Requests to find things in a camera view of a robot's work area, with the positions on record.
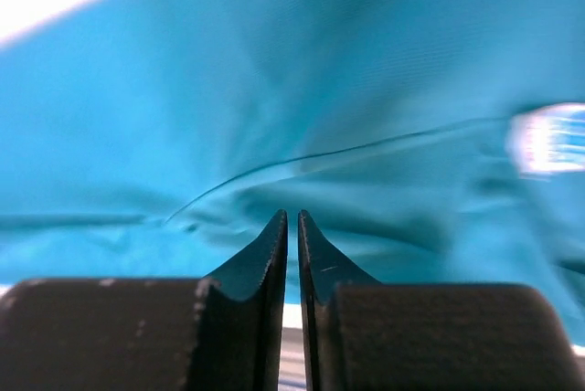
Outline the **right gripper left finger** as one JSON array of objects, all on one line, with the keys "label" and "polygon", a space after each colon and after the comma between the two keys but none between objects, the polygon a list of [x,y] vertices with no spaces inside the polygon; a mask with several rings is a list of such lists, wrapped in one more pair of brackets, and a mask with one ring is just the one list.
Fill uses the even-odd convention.
[{"label": "right gripper left finger", "polygon": [[273,390],[288,222],[202,278],[30,279],[1,299],[4,390]]}]

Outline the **teal t-shirt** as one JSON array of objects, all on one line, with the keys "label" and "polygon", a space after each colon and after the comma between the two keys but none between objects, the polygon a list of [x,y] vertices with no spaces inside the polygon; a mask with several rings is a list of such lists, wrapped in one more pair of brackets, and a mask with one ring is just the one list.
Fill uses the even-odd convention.
[{"label": "teal t-shirt", "polygon": [[200,277],[278,209],[584,342],[584,0],[95,0],[1,48],[1,281]]}]

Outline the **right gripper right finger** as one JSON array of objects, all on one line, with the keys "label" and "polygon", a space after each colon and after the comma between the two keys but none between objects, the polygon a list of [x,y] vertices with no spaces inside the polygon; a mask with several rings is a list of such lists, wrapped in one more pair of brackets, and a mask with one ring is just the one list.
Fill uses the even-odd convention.
[{"label": "right gripper right finger", "polygon": [[553,307],[512,283],[385,284],[298,216],[311,390],[581,390]]}]

